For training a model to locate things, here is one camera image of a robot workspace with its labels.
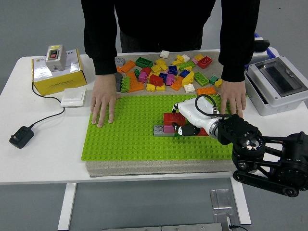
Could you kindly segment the robot right hand white shell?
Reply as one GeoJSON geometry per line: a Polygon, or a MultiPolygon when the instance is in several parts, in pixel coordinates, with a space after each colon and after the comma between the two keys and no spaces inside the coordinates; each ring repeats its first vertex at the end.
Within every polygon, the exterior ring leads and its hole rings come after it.
{"type": "Polygon", "coordinates": [[[192,125],[203,128],[209,136],[217,138],[218,116],[217,107],[205,97],[195,97],[173,105],[173,111],[178,110],[192,125]]]}

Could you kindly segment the person's right hand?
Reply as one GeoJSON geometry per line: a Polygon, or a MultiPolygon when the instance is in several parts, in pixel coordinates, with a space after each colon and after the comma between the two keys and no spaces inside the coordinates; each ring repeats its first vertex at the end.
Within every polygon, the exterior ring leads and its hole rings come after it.
{"type": "Polygon", "coordinates": [[[108,123],[112,123],[115,117],[115,104],[120,95],[116,91],[115,74],[97,75],[90,104],[92,114],[92,124],[101,128],[109,107],[108,123]]]}

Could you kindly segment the person's left hand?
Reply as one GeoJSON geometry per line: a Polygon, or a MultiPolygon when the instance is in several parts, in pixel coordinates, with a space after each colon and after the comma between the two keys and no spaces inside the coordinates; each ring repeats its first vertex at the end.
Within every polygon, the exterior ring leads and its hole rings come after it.
{"type": "Polygon", "coordinates": [[[221,89],[220,112],[226,113],[227,102],[230,104],[231,114],[237,114],[243,118],[243,110],[246,108],[246,88],[245,82],[228,82],[223,80],[221,89]]]}

